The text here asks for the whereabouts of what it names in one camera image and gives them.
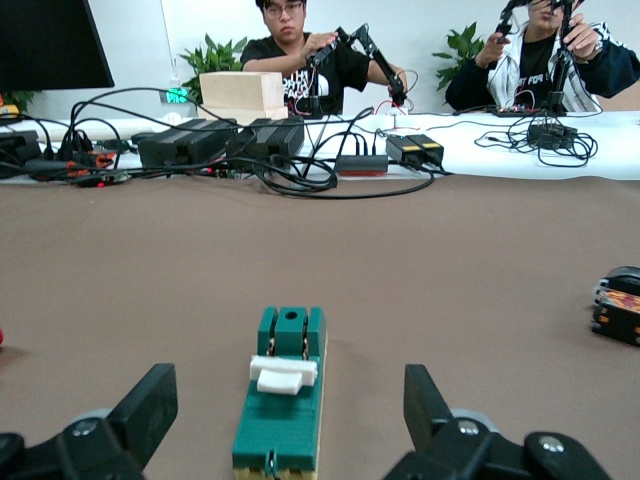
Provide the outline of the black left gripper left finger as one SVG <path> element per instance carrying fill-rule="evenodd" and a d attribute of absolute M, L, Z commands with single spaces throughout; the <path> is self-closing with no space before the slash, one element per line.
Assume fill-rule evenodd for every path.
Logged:
<path fill-rule="evenodd" d="M 1 434 L 3 479 L 143 479 L 178 413 L 175 366 L 159 363 L 112 409 L 94 410 L 27 446 Z"/>

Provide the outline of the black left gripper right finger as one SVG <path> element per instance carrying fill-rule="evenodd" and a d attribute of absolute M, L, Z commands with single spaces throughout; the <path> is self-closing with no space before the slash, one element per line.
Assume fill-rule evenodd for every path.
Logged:
<path fill-rule="evenodd" d="M 403 414 L 414 449 L 388 479 L 608 479 L 586 447 L 567 435 L 534 431 L 518 445 L 466 413 L 454 414 L 427 368 L 404 371 Z"/>

